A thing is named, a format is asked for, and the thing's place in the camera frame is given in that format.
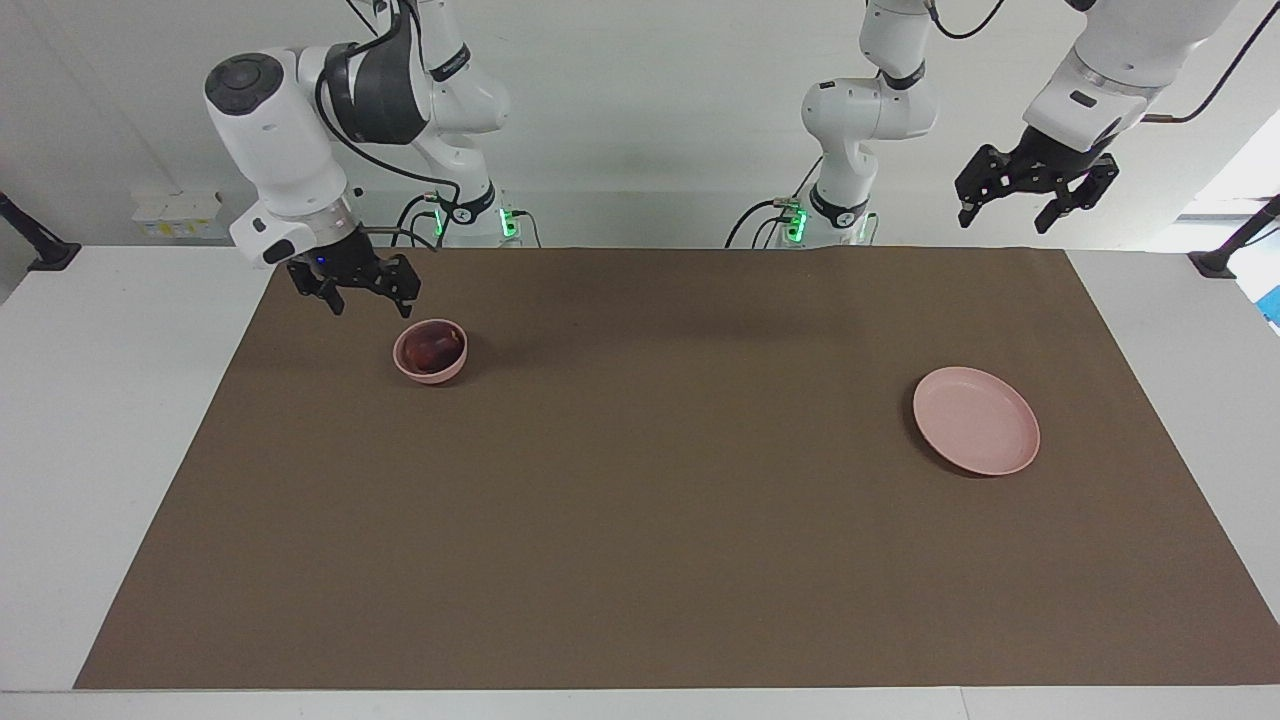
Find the white wall socket boxes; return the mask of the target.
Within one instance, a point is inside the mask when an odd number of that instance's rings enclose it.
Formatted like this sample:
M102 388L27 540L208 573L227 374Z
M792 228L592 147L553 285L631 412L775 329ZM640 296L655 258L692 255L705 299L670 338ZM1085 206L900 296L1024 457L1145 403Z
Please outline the white wall socket boxes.
M218 191L140 191L131 197L131 219L145 238L230 242L230 215Z

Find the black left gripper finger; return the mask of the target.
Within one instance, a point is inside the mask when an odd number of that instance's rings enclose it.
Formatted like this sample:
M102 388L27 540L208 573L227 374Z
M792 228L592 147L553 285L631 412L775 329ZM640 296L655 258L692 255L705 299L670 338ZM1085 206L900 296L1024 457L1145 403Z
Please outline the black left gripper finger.
M1119 176L1114 158L1101 158L1078 178L1073 188L1066 176L1056 174L1048 184L1052 199L1036 217L1036 231L1046 234L1053 224L1073 214L1093 209Z
M955 179L961 228L970 227L986 204L1006 196L1005 181L1006 154L992 145L980 146Z

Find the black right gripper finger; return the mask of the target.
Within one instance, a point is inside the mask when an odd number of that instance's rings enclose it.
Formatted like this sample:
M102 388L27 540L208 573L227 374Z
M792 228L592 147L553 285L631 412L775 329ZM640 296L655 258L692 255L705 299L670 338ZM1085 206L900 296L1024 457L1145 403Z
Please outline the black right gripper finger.
M333 278L317 277L310 265L288 265L288 274L300 295L325 302L334 316L343 314L346 301Z
M396 305L401 318L411 316L420 290L421 281L404 255L385 260L385 296Z

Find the black clamp stand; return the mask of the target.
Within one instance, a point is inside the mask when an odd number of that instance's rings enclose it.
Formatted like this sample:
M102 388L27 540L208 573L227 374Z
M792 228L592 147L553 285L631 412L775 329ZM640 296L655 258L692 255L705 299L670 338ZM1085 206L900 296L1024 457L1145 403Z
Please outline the black clamp stand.
M0 192L0 217L36 251L29 272L65 270L83 249L82 243L63 240L4 192Z
M1229 266L1233 255L1279 231L1280 193L1275 193L1216 249L1190 251L1187 258L1204 278L1234 281L1236 275Z

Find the dark red apple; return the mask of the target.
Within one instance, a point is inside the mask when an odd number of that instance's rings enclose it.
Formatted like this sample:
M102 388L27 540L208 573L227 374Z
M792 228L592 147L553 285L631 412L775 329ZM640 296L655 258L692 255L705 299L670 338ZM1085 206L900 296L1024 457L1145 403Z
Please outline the dark red apple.
M463 350L463 334L451 323L425 322L406 334L401 357L416 374L436 374L454 365Z

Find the pink plate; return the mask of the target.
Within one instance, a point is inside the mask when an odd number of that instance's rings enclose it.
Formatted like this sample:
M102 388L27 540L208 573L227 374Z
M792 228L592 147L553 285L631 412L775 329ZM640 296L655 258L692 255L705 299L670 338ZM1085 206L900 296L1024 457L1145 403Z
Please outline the pink plate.
M936 369L915 386L911 414L922 438L954 466L1009 477L1041 451L1041 425L1007 382L970 366Z

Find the brown table mat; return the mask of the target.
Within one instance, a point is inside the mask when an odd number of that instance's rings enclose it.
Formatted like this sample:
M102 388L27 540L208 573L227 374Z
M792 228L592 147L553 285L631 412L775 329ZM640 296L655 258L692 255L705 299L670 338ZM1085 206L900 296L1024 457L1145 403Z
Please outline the brown table mat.
M416 251L472 347L265 288L81 689L1280 684L1280 625L1066 255ZM1034 462L916 429L1007 382Z

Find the pink bowl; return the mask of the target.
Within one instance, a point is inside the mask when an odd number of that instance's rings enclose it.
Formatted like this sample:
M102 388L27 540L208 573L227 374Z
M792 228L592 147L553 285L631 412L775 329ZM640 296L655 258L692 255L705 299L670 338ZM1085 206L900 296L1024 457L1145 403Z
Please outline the pink bowl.
M425 322L448 322L453 327L456 327L463 334L463 338L465 338L465 350L463 350L460 360L454 365L449 366L447 370L436 373L436 374L416 374L416 373L411 372L403 364L403 360L401 357L401 350L403 347L403 342L404 342L406 334L410 332L411 328L415 328L416 325L420 325L420 324L422 324ZM447 320L447 319L428 319L428 320L424 320L424 322L415 323L411 327L408 327L407 329L404 329L397 337L396 342L393 343L393 347L392 347L392 351L390 351L390 356L392 356L392 361L394 363L397 370L401 374L403 374L404 377L407 377L408 379L411 379L412 382L416 382L416 383L420 383L420 384L424 384L424 386L439 386L439 384L447 383L448 380L452 380L465 368L465 364L468 360L468 337L467 337L465 329L460 324L457 324L456 322Z

